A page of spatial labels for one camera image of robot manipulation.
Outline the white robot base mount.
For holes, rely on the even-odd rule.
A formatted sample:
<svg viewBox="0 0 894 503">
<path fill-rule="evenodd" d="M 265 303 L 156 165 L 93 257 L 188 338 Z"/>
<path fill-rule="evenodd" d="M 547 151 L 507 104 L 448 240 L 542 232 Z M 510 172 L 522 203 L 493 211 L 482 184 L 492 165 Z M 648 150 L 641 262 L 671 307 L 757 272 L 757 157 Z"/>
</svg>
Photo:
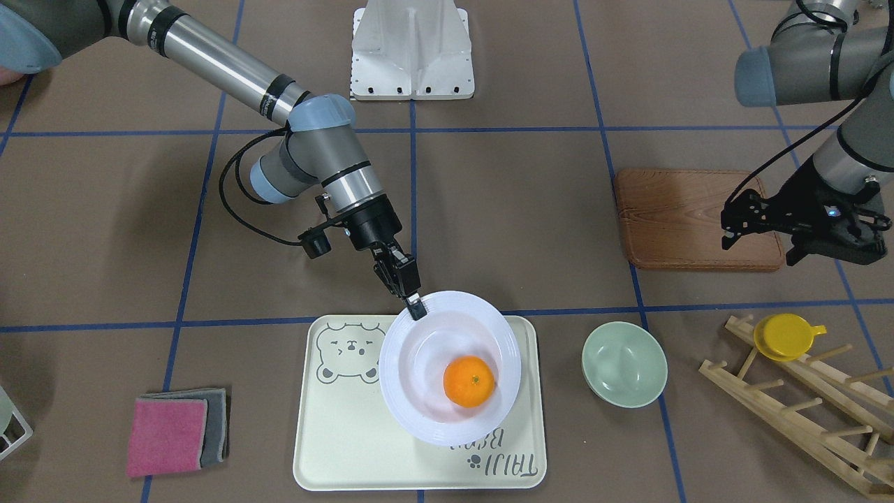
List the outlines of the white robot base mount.
<svg viewBox="0 0 894 503">
<path fill-rule="evenodd" d="M 369 1 L 354 10 L 352 36 L 355 100 L 475 95 L 469 16 L 453 1 Z"/>
</svg>

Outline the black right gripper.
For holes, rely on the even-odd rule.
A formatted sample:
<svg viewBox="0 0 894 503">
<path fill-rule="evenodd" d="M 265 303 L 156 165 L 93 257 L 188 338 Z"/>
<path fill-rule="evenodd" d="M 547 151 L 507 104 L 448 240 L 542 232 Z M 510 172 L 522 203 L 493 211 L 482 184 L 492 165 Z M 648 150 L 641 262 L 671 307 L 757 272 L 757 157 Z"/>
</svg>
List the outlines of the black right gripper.
<svg viewBox="0 0 894 503">
<path fill-rule="evenodd" d="M 371 198 L 344 211 L 345 229 L 358 251 L 369 249 L 374 259 L 374 273 L 391 294 L 405 300 L 413 321 L 427 315 L 427 307 L 418 291 L 421 280 L 416 259 L 400 248 L 396 239 L 402 231 L 393 205 L 386 195 Z"/>
</svg>

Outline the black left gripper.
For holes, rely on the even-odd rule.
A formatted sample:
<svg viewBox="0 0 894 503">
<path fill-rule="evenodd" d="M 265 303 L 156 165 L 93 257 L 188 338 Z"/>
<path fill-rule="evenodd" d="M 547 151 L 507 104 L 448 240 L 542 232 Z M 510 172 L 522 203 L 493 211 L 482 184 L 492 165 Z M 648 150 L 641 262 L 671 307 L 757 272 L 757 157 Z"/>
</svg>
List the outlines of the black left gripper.
<svg viewBox="0 0 894 503">
<path fill-rule="evenodd" d="M 772 197 L 744 186 L 738 190 L 721 211 L 722 249 L 750 233 L 777 232 L 791 236 L 788 266 L 808 255 L 865 266 L 888 254 L 884 232 L 892 220 L 884 214 L 876 181 L 865 182 L 855 195 L 839 192 L 808 161 Z"/>
</svg>

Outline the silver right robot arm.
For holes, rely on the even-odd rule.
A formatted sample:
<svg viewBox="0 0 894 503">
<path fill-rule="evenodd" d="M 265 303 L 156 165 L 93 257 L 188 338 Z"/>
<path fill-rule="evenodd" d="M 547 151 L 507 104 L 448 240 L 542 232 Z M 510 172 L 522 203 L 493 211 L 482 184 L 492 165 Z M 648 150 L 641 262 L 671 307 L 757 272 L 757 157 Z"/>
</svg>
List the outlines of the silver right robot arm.
<svg viewBox="0 0 894 503">
<path fill-rule="evenodd" d="M 2 66 L 34 74 L 64 58 L 119 37 L 147 47 L 232 96 L 277 125 L 265 139 L 279 145 L 250 170 L 246 197 L 259 205 L 287 203 L 319 185 L 325 220 L 290 246 L 309 258 L 330 251 L 330 227 L 344 229 L 358 251 L 413 319 L 427 315 L 415 258 L 400 248 L 392 203 L 355 133 L 356 114 L 337 94 L 313 95 L 167 1 L 3 1 Z"/>
</svg>

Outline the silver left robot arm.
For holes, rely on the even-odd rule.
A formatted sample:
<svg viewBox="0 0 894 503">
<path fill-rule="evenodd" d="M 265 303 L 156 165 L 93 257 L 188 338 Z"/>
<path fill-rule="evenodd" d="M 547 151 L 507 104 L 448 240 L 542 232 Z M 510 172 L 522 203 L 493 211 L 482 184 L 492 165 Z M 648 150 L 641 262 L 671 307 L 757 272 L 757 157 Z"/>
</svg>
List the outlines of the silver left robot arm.
<svg viewBox="0 0 894 503">
<path fill-rule="evenodd" d="M 887 254 L 882 185 L 892 180 L 892 26 L 856 28 L 855 1 L 795 1 L 770 44 L 735 65 L 743 106 L 846 100 L 839 123 L 818 150 L 764 198 L 741 182 L 721 211 L 731 248 L 750 233 L 788 233 L 786 263 L 815 254 L 869 265 Z"/>
</svg>

